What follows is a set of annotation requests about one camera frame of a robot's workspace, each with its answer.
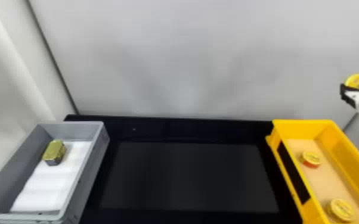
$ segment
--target black mat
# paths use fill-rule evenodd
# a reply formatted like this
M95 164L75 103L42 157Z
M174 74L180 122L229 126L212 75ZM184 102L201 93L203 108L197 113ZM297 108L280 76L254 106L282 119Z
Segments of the black mat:
M102 121L110 136L82 224L302 223L264 139L271 122L66 120Z
M278 213L255 145L123 142L101 206Z

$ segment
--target white foam insert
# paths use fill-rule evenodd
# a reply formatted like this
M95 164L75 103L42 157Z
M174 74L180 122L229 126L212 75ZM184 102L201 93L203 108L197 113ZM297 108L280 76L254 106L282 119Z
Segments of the white foam insert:
M61 210L85 156L91 149L91 143L91 141L64 141L67 152L58 166L49 166L45 161L40 161L10 211Z

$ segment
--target black rubber pad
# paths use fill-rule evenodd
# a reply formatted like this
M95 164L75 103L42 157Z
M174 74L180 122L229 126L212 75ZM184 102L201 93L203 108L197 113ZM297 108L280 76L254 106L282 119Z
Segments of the black rubber pad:
M278 213L255 145L122 142L102 194L109 209Z

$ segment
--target black strip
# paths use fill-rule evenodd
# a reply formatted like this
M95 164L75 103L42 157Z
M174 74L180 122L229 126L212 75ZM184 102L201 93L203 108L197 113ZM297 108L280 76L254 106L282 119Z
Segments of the black strip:
M309 192L306 189L306 186L301 176L299 175L298 170L296 169L295 164L291 159L291 156L287 152L287 149L285 149L285 146L282 142L280 143L280 146L278 146L277 151L281 157L285 169L287 170L288 176L291 179L292 185L295 188L299 200L302 204L305 204L310 199Z

